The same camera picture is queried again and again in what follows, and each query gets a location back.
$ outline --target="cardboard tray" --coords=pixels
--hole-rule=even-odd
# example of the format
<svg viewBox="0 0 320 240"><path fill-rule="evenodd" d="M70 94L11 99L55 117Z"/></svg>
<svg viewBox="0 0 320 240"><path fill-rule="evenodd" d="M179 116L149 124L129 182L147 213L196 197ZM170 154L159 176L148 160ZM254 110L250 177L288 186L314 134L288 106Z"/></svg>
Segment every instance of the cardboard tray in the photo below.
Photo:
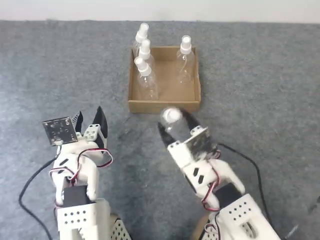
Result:
<svg viewBox="0 0 320 240"><path fill-rule="evenodd" d="M155 59L155 74L158 86L158 100L140 100L138 70L134 63L131 49L129 66L128 106L132 113L159 113L168 106L184 108L189 112L199 109L201 102L201 86L198 70L198 55L194 52L194 78L187 84L181 84L176 79L175 60L179 46L152 47L151 54Z"/></svg>

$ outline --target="circuit board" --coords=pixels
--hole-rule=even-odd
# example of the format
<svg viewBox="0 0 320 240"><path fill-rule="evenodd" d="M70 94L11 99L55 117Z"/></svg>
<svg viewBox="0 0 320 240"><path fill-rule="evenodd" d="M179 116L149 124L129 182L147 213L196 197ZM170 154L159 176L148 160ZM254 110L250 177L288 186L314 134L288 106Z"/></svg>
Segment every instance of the circuit board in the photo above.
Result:
<svg viewBox="0 0 320 240"><path fill-rule="evenodd" d="M42 124L51 146L70 144L78 141L75 128L68 116L43 121Z"/></svg>
<svg viewBox="0 0 320 240"><path fill-rule="evenodd" d="M217 151L217 144L212 140L207 128L198 135L189 138L184 143L196 161L210 159Z"/></svg>

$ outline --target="white spray cap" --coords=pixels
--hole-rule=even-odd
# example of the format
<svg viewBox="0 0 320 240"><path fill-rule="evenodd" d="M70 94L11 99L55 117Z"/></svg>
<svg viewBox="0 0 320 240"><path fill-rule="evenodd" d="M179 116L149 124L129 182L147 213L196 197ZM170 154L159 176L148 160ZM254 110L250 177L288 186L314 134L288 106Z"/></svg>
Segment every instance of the white spray cap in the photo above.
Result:
<svg viewBox="0 0 320 240"><path fill-rule="evenodd" d="M182 118L182 113L176 107L169 107L163 111L162 117L168 124L173 124Z"/></svg>
<svg viewBox="0 0 320 240"><path fill-rule="evenodd" d="M141 23L139 31L136 32L135 40L141 44L142 41L148 37L148 30L149 30L148 23L145 23L145 22Z"/></svg>
<svg viewBox="0 0 320 240"><path fill-rule="evenodd" d="M150 40L145 39L142 41L139 49L139 57L147 60L150 57Z"/></svg>
<svg viewBox="0 0 320 240"><path fill-rule="evenodd" d="M142 76L148 76L151 73L151 67L141 57L137 56L134 63Z"/></svg>
<svg viewBox="0 0 320 240"><path fill-rule="evenodd" d="M181 45L180 45L180 51L181 53L187 55L191 53L191 37L188 35L184 35L182 37Z"/></svg>

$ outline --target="gray carpet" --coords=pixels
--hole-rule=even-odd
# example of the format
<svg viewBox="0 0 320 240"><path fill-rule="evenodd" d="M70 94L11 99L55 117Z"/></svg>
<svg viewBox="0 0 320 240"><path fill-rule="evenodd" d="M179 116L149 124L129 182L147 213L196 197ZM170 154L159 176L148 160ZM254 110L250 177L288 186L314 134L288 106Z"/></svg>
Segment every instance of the gray carpet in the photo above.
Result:
<svg viewBox="0 0 320 240"><path fill-rule="evenodd" d="M54 156L41 121L104 109L115 162L100 171L100 196L134 240L188 239L204 210L157 133L155 114L127 107L129 47L138 22L0 21L0 239L44 240L18 206L25 181ZM266 202L284 236L320 195L320 26L312 24L151 22L154 46L198 47L202 104L195 114L221 142L254 158ZM261 206L254 168L228 161ZM55 239L48 172L24 202ZM294 240L318 240L319 212Z"/></svg>

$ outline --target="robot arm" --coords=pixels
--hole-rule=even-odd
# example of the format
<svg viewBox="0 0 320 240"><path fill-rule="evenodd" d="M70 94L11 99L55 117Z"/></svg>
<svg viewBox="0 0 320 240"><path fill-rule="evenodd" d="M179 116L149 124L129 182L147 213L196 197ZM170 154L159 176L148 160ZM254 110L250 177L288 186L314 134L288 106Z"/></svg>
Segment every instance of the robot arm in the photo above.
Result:
<svg viewBox="0 0 320 240"><path fill-rule="evenodd" d="M121 219L112 219L109 203L98 198L98 167L113 162L106 149L106 117L99 107L93 123L83 135L79 120L82 121L82 115L74 121L78 132L69 117L43 122L51 145L61 147L53 169L49 171L55 186L60 240L109 240L115 234L130 240ZM108 153L111 159L103 164L104 153Z"/></svg>
<svg viewBox="0 0 320 240"><path fill-rule="evenodd" d="M187 122L189 139L175 140L161 123L158 130L195 194L212 212L200 239L280 240L229 164L218 159L220 151L208 128L185 110L179 111Z"/></svg>

